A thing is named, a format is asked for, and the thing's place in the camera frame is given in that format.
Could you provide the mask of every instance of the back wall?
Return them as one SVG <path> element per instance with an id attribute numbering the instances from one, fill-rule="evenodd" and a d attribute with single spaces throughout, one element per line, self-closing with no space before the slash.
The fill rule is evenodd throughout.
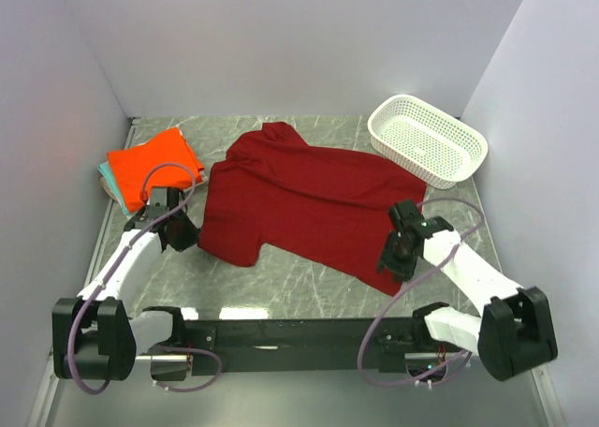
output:
<path id="1" fill-rule="evenodd" d="M 129 116 L 453 115 L 522 0 L 66 0 Z"/>

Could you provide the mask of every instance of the white wall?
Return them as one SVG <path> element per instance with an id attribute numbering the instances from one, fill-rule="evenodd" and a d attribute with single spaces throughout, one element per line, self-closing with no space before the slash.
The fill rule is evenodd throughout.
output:
<path id="1" fill-rule="evenodd" d="M 521 0 L 66 0 L 128 115 L 463 112 Z"/>
<path id="2" fill-rule="evenodd" d="M 598 20 L 597 0 L 524 0 L 463 115 L 489 140 L 476 181 L 502 264 L 549 296 L 577 427 L 597 425 Z"/>
<path id="3" fill-rule="evenodd" d="M 0 413 L 27 419 L 51 308 L 80 289 L 126 118 L 62 0 L 0 0 Z"/>

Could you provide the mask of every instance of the plastic laundry basket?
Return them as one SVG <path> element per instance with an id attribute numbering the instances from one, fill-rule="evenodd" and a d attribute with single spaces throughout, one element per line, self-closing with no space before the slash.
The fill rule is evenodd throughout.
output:
<path id="1" fill-rule="evenodd" d="M 436 188 L 468 179 L 489 150 L 474 129 L 409 95 L 381 104 L 368 130 L 376 151 Z"/>

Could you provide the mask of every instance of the red cloth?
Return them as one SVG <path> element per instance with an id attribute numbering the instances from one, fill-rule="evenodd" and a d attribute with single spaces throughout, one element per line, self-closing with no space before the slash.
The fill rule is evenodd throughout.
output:
<path id="1" fill-rule="evenodd" d="M 401 284 L 376 273 L 391 230 L 387 209 L 420 202 L 426 189 L 383 157 L 310 146 L 286 123 L 241 135 L 212 167 L 208 186 L 202 249 L 253 266 L 269 243 L 389 295 Z"/>

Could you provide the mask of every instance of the orange shirt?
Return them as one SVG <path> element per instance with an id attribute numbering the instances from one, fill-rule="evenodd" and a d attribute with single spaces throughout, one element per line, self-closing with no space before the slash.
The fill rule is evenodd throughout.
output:
<path id="1" fill-rule="evenodd" d="M 139 146 L 111 151 L 108 158 L 116 184 L 123 195 L 124 205 L 129 212 L 136 212 L 143 207 L 141 186 L 148 173 L 157 165 L 165 162 L 180 163 L 196 174 L 197 184 L 201 182 L 199 173 L 204 169 L 178 127 L 160 132 Z M 191 183 L 191 178 L 184 169 L 164 167 L 153 174 L 146 190 L 150 194 L 150 190 L 155 186 L 185 189 L 190 187 Z"/>

